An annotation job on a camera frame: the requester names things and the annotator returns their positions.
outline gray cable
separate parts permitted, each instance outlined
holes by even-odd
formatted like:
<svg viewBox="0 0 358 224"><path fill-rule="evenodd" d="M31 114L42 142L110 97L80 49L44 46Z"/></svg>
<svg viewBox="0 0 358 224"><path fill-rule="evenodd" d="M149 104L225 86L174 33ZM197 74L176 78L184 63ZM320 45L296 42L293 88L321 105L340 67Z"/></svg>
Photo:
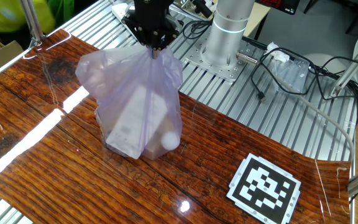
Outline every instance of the gray cable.
<svg viewBox="0 0 358 224"><path fill-rule="evenodd" d="M284 86L288 91L292 91L292 92L296 92L296 90L294 90L292 87L290 87L287 83L285 83L281 78L278 78L275 74L272 73L272 75L274 75L274 77L277 79L277 81ZM312 110L314 110L315 112L317 112L318 114L320 114L323 118L325 118L327 121L331 122L335 127L337 127L340 132L342 132L342 134L345 136L346 141L349 145L349 149L350 149L350 154L351 154L351 161L353 161L354 159L354 145L353 145L353 141L351 139L351 137L347 134L347 132L345 131L345 129L343 129L343 127L341 125L339 125L335 120L333 120L332 118L330 118L328 115L326 115L325 113L323 113L321 110L319 110L317 107L315 107L314 105L312 105L307 99L305 99L303 96L301 95L295 95L299 100L301 100L302 102L305 103L306 106L308 106L309 108L311 108Z"/></svg>

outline white cloth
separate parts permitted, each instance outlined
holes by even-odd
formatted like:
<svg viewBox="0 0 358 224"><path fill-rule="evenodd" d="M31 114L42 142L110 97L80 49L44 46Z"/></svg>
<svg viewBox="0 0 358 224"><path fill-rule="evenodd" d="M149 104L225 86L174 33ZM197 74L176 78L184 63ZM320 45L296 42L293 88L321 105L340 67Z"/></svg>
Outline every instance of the white cloth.
<svg viewBox="0 0 358 224"><path fill-rule="evenodd" d="M271 42L268 46L267 46L267 51L265 54L269 53L270 51L272 51L273 49L276 49L278 46L275 45L273 42ZM270 54L275 60L281 61L283 63L287 62L290 59L290 56L279 51L276 50L273 53Z"/></svg>

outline metal mounting plate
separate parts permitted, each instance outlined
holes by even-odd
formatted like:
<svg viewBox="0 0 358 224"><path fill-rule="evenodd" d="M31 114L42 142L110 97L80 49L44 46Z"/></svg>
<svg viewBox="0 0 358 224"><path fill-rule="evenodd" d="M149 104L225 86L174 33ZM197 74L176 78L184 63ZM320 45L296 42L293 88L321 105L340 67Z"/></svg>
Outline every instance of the metal mounting plate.
<svg viewBox="0 0 358 224"><path fill-rule="evenodd" d="M195 44L189 49L189 51L187 51L187 53L185 54L185 60L187 62L192 63L193 65L199 66L207 70L208 72L215 74L220 78L223 78L228 82L236 81L246 65L244 62L238 60L237 63L234 63L231 66L217 67L202 60L201 48L203 44L206 43L208 36L209 29L195 42ZM241 41L239 51L246 55L252 55L251 50L247 48L247 43L244 41Z"/></svg>

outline purple plastic bag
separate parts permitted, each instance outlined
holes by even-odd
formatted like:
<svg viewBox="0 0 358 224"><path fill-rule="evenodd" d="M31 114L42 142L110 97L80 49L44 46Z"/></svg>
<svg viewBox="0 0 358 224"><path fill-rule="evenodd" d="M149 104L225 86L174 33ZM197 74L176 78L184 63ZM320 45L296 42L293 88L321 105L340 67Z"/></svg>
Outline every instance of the purple plastic bag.
<svg viewBox="0 0 358 224"><path fill-rule="evenodd" d="M75 74L98 102L96 120L110 150L156 159L178 147L182 63L170 49L157 59L139 46L100 50L82 56Z"/></svg>

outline white ball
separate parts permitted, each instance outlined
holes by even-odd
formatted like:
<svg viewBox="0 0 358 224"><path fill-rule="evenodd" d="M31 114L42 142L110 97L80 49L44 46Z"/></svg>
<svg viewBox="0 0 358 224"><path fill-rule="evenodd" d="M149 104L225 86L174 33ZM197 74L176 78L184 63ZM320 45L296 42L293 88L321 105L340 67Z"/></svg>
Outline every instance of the white ball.
<svg viewBox="0 0 358 224"><path fill-rule="evenodd" d="M164 135L161 138L161 145L166 150L174 150L179 146L180 143L180 137L177 136L176 133L173 131L169 131L167 133L164 133Z"/></svg>

